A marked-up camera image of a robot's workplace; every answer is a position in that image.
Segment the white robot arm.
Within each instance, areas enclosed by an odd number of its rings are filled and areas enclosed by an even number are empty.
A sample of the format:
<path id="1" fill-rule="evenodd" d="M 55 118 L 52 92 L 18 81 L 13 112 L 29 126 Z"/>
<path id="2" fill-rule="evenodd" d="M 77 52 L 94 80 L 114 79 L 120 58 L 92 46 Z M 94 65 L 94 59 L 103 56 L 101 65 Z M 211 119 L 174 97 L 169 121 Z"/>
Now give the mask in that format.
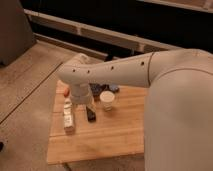
<path id="1" fill-rule="evenodd" d="M 145 171 L 213 171 L 213 53 L 177 49 L 97 64 L 78 54 L 58 74 L 76 104 L 91 100 L 91 83 L 148 90 Z"/>

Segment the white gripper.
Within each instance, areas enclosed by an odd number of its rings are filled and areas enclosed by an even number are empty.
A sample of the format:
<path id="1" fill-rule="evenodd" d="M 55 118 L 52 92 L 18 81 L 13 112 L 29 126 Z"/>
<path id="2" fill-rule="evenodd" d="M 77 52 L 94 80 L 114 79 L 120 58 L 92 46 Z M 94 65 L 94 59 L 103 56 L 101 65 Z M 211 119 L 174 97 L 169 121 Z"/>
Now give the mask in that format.
<path id="1" fill-rule="evenodd" d="M 88 104 L 92 101 L 91 89 L 88 84 L 70 86 L 70 99 L 74 104 Z"/>

